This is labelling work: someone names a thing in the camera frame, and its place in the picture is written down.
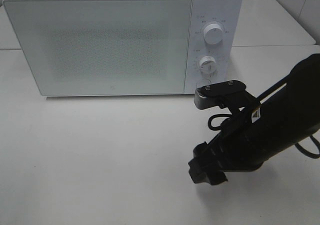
white knob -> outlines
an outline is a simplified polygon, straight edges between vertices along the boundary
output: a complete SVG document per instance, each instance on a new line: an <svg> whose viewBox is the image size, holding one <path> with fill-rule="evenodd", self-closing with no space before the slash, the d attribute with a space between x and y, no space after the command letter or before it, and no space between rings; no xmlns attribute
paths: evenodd
<svg viewBox="0 0 320 225"><path fill-rule="evenodd" d="M211 23L203 29L204 40L207 44L219 43L224 34L224 29L217 23Z"/></svg>
<svg viewBox="0 0 320 225"><path fill-rule="evenodd" d="M204 56L199 61L199 69L204 74L213 74L217 70L217 62L212 56Z"/></svg>

white microwave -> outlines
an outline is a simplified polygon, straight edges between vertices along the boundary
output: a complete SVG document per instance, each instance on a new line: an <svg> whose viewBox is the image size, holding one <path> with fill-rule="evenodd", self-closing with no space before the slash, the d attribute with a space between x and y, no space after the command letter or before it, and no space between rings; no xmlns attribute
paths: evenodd
<svg viewBox="0 0 320 225"><path fill-rule="evenodd" d="M224 81L242 0L3 0L43 96L193 94Z"/></svg>

control panel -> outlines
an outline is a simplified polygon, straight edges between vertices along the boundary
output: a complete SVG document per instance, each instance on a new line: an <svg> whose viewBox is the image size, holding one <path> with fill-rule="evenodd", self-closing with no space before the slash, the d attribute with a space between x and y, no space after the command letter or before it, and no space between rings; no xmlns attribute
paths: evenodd
<svg viewBox="0 0 320 225"><path fill-rule="evenodd" d="M185 94L223 82L235 35L241 0L193 0Z"/></svg>

white countertop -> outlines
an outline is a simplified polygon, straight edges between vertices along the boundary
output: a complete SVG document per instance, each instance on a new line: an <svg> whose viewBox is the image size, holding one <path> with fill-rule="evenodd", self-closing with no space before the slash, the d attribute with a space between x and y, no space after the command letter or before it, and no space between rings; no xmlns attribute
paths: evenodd
<svg viewBox="0 0 320 225"><path fill-rule="evenodd" d="M315 40L276 0L243 0L233 46L313 45ZM0 7L0 50L20 45Z"/></svg>
<svg viewBox="0 0 320 225"><path fill-rule="evenodd" d="M257 96L313 53L320 46L234 47L228 79ZM320 160L294 147L219 186L193 184L192 150L220 112L197 110L193 96L45 98L19 50L0 51L0 87L1 225L320 220Z"/></svg>

microwave window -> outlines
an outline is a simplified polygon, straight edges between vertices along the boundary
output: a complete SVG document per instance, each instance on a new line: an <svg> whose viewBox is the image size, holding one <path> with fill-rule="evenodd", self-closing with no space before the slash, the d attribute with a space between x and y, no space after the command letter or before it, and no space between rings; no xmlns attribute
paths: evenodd
<svg viewBox="0 0 320 225"><path fill-rule="evenodd" d="M184 92L191 0L6 4L41 94Z"/></svg>

